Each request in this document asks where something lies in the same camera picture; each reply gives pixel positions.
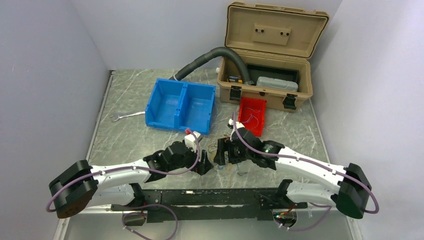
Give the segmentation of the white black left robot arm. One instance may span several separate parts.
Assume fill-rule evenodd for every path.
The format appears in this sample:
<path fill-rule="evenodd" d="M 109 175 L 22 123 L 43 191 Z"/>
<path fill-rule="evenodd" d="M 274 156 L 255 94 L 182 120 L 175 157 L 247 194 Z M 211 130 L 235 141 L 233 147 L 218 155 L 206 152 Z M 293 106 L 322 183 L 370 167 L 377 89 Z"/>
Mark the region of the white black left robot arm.
<path fill-rule="evenodd" d="M 51 199 L 46 211 L 65 219 L 100 205 L 119 205 L 137 210 L 147 204 L 141 185 L 189 171 L 200 176 L 213 167 L 206 150 L 195 143 L 175 141 L 131 163 L 100 166 L 79 160 L 49 184 Z"/>

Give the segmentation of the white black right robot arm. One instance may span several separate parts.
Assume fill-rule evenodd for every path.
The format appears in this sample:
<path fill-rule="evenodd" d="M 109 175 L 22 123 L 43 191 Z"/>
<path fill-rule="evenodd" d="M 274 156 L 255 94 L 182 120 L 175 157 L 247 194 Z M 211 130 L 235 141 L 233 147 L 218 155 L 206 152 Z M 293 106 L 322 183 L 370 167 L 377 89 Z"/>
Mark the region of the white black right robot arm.
<path fill-rule="evenodd" d="M 321 162 L 300 154 L 282 143 L 262 141 L 245 127 L 233 131 L 230 137 L 217 140 L 214 161 L 238 164 L 250 160 L 260 168 L 282 169 L 309 179 L 310 183 L 284 179 L 277 188 L 274 201 L 282 208 L 298 203 L 336 207 L 342 214 L 362 219 L 364 214 L 376 214 L 380 207 L 372 186 L 362 168 Z"/>

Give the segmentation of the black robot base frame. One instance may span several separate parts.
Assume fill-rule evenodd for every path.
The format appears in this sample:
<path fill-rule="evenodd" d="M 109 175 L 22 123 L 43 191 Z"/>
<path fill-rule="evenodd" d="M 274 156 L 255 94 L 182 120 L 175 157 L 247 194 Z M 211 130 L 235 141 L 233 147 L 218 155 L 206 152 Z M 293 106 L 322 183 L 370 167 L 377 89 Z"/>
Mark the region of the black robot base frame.
<path fill-rule="evenodd" d="M 135 204 L 124 206 L 112 204 L 114 212 L 134 211 L 144 207 L 147 223 L 173 220 L 169 210 L 178 220 L 273 220 L 273 213 L 306 209 L 306 202 L 292 203 L 278 193 L 276 187 L 216 188 L 216 189 L 141 189 L 143 198 Z"/>

